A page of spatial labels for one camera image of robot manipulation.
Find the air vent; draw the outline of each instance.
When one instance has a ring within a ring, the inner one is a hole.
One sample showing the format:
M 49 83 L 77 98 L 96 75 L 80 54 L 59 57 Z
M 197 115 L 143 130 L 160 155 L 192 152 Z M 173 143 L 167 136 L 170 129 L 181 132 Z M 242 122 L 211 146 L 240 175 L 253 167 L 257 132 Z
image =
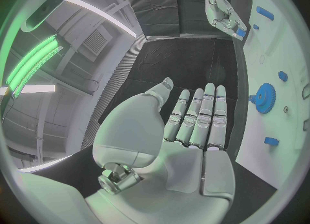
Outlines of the air vent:
M 83 42 L 83 45 L 86 46 L 94 55 L 98 56 L 107 43 L 108 41 L 106 38 L 96 29 Z

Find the black floor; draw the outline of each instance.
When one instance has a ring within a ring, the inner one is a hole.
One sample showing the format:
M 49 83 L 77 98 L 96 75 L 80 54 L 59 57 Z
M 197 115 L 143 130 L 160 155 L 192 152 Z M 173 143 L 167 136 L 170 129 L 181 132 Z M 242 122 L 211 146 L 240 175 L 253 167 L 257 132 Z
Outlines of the black floor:
M 223 85 L 227 91 L 227 134 L 228 146 L 234 125 L 237 100 L 237 64 L 232 41 L 216 39 L 183 38 L 152 41 L 143 45 L 128 79 L 116 93 L 98 122 L 121 102 L 143 93 L 170 77 L 174 82 L 167 103 L 160 114 L 164 123 L 183 89 L 188 89 L 191 98 L 198 88 L 204 89 L 208 82 Z

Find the robotic arm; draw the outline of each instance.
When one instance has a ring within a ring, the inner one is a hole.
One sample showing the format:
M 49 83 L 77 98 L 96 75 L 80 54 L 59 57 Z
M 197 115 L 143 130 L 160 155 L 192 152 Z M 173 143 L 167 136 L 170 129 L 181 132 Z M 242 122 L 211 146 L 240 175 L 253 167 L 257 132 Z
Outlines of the robotic arm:
M 246 26 L 227 0 L 206 0 L 206 16 L 212 26 L 239 40 L 243 39 Z

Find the green light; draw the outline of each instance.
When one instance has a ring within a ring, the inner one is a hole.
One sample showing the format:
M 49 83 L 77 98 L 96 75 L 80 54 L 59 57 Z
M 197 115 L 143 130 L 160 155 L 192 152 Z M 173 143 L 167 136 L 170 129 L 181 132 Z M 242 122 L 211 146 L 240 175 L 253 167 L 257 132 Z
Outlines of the green light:
M 53 40 L 44 46 L 41 50 L 39 50 L 36 54 L 34 54 L 17 72 L 12 82 L 10 83 L 10 88 L 12 91 L 15 91 L 16 87 L 20 84 L 20 82 L 24 79 L 28 72 L 46 55 L 48 55 L 51 51 L 58 47 L 57 40 Z
M 22 82 L 18 85 L 17 89 L 14 91 L 14 98 L 17 99 L 19 94 L 21 93 L 23 87 L 26 85 L 26 83 L 29 81 L 29 79 L 34 75 L 34 73 L 37 72 L 37 70 L 46 62 L 48 61 L 52 56 L 54 56 L 57 52 L 59 52 L 61 49 L 60 47 L 56 47 L 53 49 L 50 53 L 46 54 L 32 69 L 28 72 L 28 74 L 24 77 Z
M 16 65 L 14 70 L 11 72 L 10 76 L 8 77 L 7 81 L 5 82 L 7 85 L 9 85 L 13 78 L 16 76 L 16 74 L 19 72 L 19 70 L 24 66 L 24 64 L 34 55 L 36 54 L 40 49 L 42 49 L 44 46 L 46 46 L 48 43 L 52 42 L 55 39 L 56 35 L 53 35 L 49 38 L 47 38 L 45 41 L 38 44 L 36 47 L 34 47 L 30 52 L 27 53 L 26 56 Z

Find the blue object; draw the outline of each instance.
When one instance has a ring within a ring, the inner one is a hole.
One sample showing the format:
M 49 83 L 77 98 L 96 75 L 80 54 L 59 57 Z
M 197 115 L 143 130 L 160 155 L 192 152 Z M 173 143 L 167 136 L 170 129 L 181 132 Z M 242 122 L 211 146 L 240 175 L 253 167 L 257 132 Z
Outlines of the blue object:
M 259 113 L 267 114 L 275 103 L 275 89 L 269 83 L 264 83 L 256 93 L 255 106 Z
M 253 104 L 255 104 L 255 95 L 250 95 L 249 96 L 249 101 Z
M 287 81 L 288 75 L 287 75 L 285 72 L 280 71 L 280 72 L 278 73 L 278 75 L 279 75 L 279 78 L 280 78 L 283 82 L 286 82 L 286 81 Z
M 240 28 L 238 28 L 236 34 L 238 34 L 238 35 L 244 37 L 244 36 L 246 35 L 246 31 L 241 30 Z
M 279 145 L 279 140 L 266 137 L 264 143 L 268 145 Z
M 261 14 L 261 15 L 267 17 L 268 19 L 270 19 L 270 20 L 272 20 L 272 21 L 274 20 L 273 13 L 271 13 L 271 12 L 265 10 L 265 9 L 262 8 L 262 7 L 257 6 L 257 7 L 256 7 L 256 11 L 257 11 L 259 14 Z

